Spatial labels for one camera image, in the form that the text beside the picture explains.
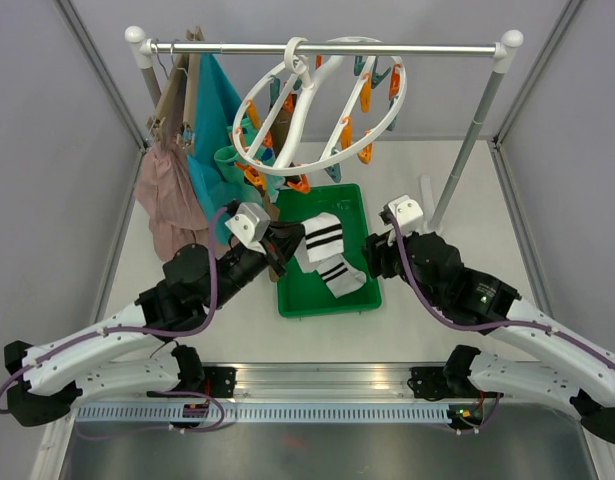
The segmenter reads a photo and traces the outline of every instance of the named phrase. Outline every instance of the white table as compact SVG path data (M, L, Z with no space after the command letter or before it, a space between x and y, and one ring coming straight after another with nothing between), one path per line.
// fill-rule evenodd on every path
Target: white table
M296 163L311 161L322 143L304 144ZM387 201L409 194L420 201L418 176L432 176L436 199L460 142L376 142L373 161L342 164L342 183L360 185L371 232L383 232L378 212ZM324 172L312 185L331 184ZM134 205L107 305L107 316L134 301L163 278L148 217ZM489 272L532 299L511 220L485 141L477 142L443 220L442 235L459 248L466 265ZM439 325L399 279L380 280L383 304L362 314L286 319L278 314L276 286L260 275L214 318L208 330L184 343L204 362L432 362L445 361L457 344L473 345L513 360L525 353L476 333Z

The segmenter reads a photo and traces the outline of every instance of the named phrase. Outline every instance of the green plastic tray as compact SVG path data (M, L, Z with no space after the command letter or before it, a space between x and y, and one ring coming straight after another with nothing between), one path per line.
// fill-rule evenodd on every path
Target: green plastic tray
M282 190L276 205L283 222L302 222L327 212L336 215L343 226L345 259L367 274L367 283L348 295L336 298L317 272L303 273L296 259L287 264L287 274L278 282L278 312L287 318L361 312L380 307L378 282L369 276L360 247L365 245L367 222L358 185L312 188L307 195Z

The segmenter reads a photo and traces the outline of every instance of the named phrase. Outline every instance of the metal vent strip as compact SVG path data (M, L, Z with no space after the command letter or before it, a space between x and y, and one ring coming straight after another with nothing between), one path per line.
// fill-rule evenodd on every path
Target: metal vent strip
M77 422L215 421L215 406L190 413L184 403L97 402L78 409ZM223 403L226 422L243 423L449 423L447 404Z

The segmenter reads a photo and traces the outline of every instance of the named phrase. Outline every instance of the gray floor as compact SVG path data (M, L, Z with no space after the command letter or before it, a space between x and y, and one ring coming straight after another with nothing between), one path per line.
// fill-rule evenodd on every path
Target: gray floor
M81 428L101 435L136 426ZM596 478L575 423L523 406L503 407L490 427L469 437L425 425L238 424L208 434L78 439L67 469L71 480Z

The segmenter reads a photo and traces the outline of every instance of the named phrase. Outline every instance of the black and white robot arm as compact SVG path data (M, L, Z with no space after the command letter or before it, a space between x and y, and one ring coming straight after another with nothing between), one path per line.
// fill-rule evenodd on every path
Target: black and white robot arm
M7 345L5 366L13 380L4 386L8 408L0 408L0 413L11 413L23 426L35 426L101 398L203 393L203 367L191 347L179 345L156 358L113 360L200 333L216 308L265 269L272 267L279 276L285 273L284 265L304 237L304 227L271 222L256 204L234 203L227 213L231 218L226 224L240 243L214 261L215 282L207 249L187 245L163 265L164 280L110 318L45 345L21 341Z
M517 363L459 345L443 369L454 393L475 389L542 403L615 443L614 353L548 317L513 287L465 267L458 249L435 233L416 233L422 211L409 197L388 203L381 216L394 228L366 240L373 277L400 276L449 328L478 331L544 362Z

